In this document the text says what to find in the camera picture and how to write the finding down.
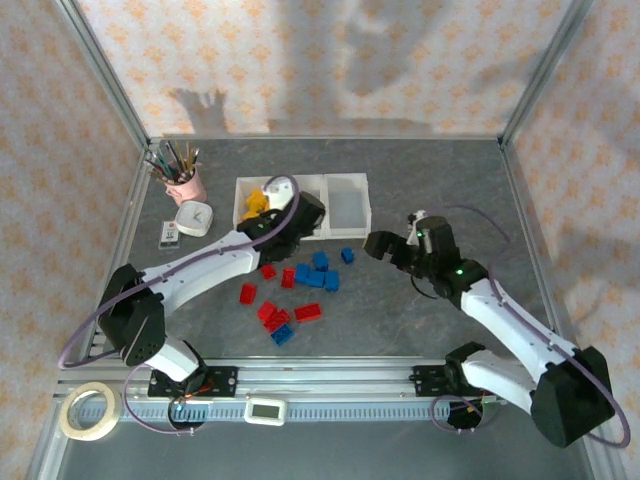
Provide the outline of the white plastic bin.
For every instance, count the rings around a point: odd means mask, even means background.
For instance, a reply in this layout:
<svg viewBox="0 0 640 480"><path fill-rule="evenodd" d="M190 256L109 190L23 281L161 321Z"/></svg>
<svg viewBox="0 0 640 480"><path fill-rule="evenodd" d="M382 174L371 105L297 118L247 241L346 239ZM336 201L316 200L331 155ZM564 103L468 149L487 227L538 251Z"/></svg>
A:
<svg viewBox="0 0 640 480"><path fill-rule="evenodd" d="M297 182L297 191L302 196L299 201L299 207L304 208L304 200L307 199L310 204L320 206L322 214L314 221L314 229L306 236L304 240L325 240L327 233L325 232L325 217L328 214L326 203L328 202L326 185L323 175L295 175Z"/></svg>
<svg viewBox="0 0 640 480"><path fill-rule="evenodd" d="M253 190L262 190L265 184L269 184L276 178L273 176L258 176L239 177L236 179L232 214L234 229L240 233L246 233L252 241L261 239L272 230L271 223L282 210L269 210L269 204L267 204L259 217L242 222L243 215L248 212L247 199Z"/></svg>
<svg viewBox="0 0 640 480"><path fill-rule="evenodd" d="M365 239L371 232L371 204L366 173L326 174L325 238Z"/></svg>

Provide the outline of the white square clock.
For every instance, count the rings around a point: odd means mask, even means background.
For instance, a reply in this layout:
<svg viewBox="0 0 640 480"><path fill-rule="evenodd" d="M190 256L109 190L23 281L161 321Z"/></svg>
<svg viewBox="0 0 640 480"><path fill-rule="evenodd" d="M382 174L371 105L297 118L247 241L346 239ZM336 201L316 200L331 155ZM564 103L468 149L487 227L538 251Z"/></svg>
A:
<svg viewBox="0 0 640 480"><path fill-rule="evenodd" d="M213 209L210 205L188 200L182 203L175 216L176 228L184 235L205 236L213 221Z"/></svg>

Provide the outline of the pink cup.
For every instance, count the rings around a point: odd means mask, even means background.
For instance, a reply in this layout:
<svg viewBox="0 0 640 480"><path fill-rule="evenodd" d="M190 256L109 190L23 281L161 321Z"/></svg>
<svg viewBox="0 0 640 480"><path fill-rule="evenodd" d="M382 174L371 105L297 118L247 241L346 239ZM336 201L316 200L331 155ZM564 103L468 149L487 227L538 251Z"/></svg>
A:
<svg viewBox="0 0 640 480"><path fill-rule="evenodd" d="M186 201L205 202L207 200L207 192L197 169L185 183L166 184L165 193L177 206L181 206Z"/></svg>

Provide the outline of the white digital timer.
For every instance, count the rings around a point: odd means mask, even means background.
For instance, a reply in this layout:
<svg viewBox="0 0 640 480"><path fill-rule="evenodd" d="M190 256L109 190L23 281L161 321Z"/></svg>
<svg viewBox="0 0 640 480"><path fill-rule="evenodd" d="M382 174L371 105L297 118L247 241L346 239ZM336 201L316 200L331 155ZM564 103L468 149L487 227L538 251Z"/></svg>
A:
<svg viewBox="0 0 640 480"><path fill-rule="evenodd" d="M246 401L244 420L246 423L264 426L283 426L288 404L284 400L251 397Z"/></svg>

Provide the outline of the beige masking tape roll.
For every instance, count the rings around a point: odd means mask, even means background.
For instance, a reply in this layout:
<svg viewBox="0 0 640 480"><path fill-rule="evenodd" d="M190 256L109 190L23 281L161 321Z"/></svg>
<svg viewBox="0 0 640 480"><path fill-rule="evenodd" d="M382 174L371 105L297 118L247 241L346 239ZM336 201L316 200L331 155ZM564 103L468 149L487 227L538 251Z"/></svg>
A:
<svg viewBox="0 0 640 480"><path fill-rule="evenodd" d="M81 428L72 420L71 410L93 395L105 399L105 410L97 422L89 428ZM61 405L58 425L61 432L72 440L92 442L104 438L119 422L123 410L121 395L102 382L85 383L70 392Z"/></svg>

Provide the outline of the aluminium frame crossbar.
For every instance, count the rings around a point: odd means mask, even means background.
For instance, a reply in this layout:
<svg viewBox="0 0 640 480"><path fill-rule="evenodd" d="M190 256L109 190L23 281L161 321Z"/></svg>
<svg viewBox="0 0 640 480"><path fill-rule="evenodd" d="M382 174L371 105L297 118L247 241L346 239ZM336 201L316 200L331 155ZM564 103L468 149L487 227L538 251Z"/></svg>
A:
<svg viewBox="0 0 640 480"><path fill-rule="evenodd" d="M364 135L364 134L220 134L220 135L163 135L149 137L147 144L157 144L162 141L217 141L217 140L435 140L435 141L493 141L501 138L499 134L444 134L427 132L426 135L417 133L392 135Z"/></svg>

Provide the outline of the aluminium frame rail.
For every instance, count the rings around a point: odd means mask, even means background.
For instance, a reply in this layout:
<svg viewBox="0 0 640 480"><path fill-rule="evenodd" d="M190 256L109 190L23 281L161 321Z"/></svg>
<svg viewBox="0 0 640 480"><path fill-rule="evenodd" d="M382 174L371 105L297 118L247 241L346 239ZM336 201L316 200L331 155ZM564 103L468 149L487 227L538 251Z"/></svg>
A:
<svg viewBox="0 0 640 480"><path fill-rule="evenodd" d="M541 225L529 188L524 179L515 147L504 144L501 148L501 155L513 192L525 241L532 259L547 318L560 336L579 345L564 301L558 299L555 294L556 282L552 272L551 260L548 256ZM624 470L620 450L607 447L587 437L584 437L579 443L584 448L586 461L595 480L630 480Z"/></svg>
<svg viewBox="0 0 640 480"><path fill-rule="evenodd" d="M99 287L97 300L101 299L110 276L127 260L131 250L133 236L135 235L136 225L149 183L147 168L143 165L143 158L144 154L141 154L125 200L113 256ZM79 358L80 354L83 354L83 358L88 358L94 352L102 353L105 350L106 341L102 338L95 340L97 330L97 324L94 323L82 331L80 345L71 350L74 361ZM49 410L36 444L31 464L27 470L26 480L53 480L57 477L68 443L68 438L59 430L58 416L64 398L73 389L73 386L66 388L63 385L62 397L57 397L56 394L53 394L48 398L50 402Z"/></svg>

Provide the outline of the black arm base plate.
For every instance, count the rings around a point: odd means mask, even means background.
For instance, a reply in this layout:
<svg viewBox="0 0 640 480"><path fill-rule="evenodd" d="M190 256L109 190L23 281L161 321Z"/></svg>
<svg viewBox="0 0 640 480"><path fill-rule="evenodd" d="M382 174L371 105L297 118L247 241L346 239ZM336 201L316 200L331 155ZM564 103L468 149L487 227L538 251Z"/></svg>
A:
<svg viewBox="0 0 640 480"><path fill-rule="evenodd" d="M417 397L438 397L451 393L444 365L414 366L409 381L413 383Z"/></svg>
<svg viewBox="0 0 640 480"><path fill-rule="evenodd" d="M153 370L148 386L149 397L179 399L233 398L239 369L233 366L200 366L183 381L175 381L159 370Z"/></svg>

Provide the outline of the aluminium frame post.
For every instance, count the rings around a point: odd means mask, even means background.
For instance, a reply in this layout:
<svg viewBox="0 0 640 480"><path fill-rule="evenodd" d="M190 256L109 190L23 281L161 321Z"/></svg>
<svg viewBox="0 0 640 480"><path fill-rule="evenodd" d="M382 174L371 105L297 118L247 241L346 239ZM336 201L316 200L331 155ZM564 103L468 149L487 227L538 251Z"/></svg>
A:
<svg viewBox="0 0 640 480"><path fill-rule="evenodd" d="M577 31L585 20L594 0L571 0L562 20L553 34L548 46L541 54L530 82L524 89L516 108L509 117L503 132L497 137L502 152L513 142L546 84L550 80L562 56L569 48Z"/></svg>
<svg viewBox="0 0 640 480"><path fill-rule="evenodd" d="M102 86L107 99L123 122L134 142L142 148L148 147L150 137L136 113L126 91L116 75L106 52L102 48L90 22L82 11L78 0L53 0L62 19L77 41L80 51L90 69Z"/></svg>

